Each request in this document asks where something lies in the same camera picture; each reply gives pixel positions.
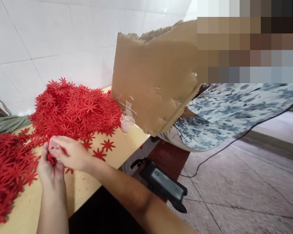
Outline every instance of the pile of red flowers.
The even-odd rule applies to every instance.
[[[22,187],[33,180],[38,165],[38,158],[31,151],[34,143],[25,144],[30,139],[29,128],[18,135],[3,133],[0,135],[0,222],[5,223],[5,216],[10,213],[11,205]]]
[[[94,132],[112,136],[120,126],[122,112],[110,92],[75,86],[65,78],[49,83],[36,98],[36,112],[30,116],[34,131],[26,134],[29,129],[25,129],[18,135],[0,135],[0,222],[6,222],[5,216],[22,187],[36,180],[38,157],[31,149],[59,135],[81,139],[85,148],[90,149]],[[105,161],[104,149],[112,150],[112,143],[105,141],[102,150],[93,151],[93,156]],[[50,154],[48,160],[56,163]]]
[[[33,135],[41,144],[51,136],[88,139],[94,132],[110,134],[120,126],[121,109],[101,89],[75,86],[61,78],[52,81],[36,98],[36,112],[30,116]]]

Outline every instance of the blue floral blouse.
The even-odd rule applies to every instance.
[[[293,104],[293,84],[206,85],[187,105],[197,116],[179,118],[174,124],[183,143],[200,151],[218,146]]]

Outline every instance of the cardboard sheet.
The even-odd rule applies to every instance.
[[[196,20],[141,37],[118,33],[111,95],[137,113],[145,133],[156,136],[169,130],[197,94],[197,70]]]

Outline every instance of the wooden table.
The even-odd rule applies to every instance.
[[[110,87],[104,89],[105,92],[110,90]],[[106,136],[106,134],[95,134],[93,139],[92,149],[100,148],[103,140],[110,139],[116,146],[112,152],[108,151],[105,157],[106,162],[114,168],[119,168],[149,137],[138,126],[131,127],[128,133],[123,133],[120,128],[116,129],[113,137]],[[42,147],[35,148],[34,151],[39,156]],[[70,172],[65,174],[66,192],[67,192],[67,208],[68,216],[70,217],[77,211],[101,186],[101,184],[90,175],[74,171],[71,175]],[[0,234],[3,233],[21,233],[33,234],[36,233],[40,202],[41,202],[42,188],[38,180],[35,180],[31,186],[28,184],[24,187],[24,192],[19,193],[13,204],[13,209],[7,217],[5,224],[0,224]]]

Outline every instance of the clear plastic cup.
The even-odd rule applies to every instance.
[[[134,125],[135,121],[133,117],[124,115],[120,118],[120,129],[122,132],[129,132],[130,127]]]

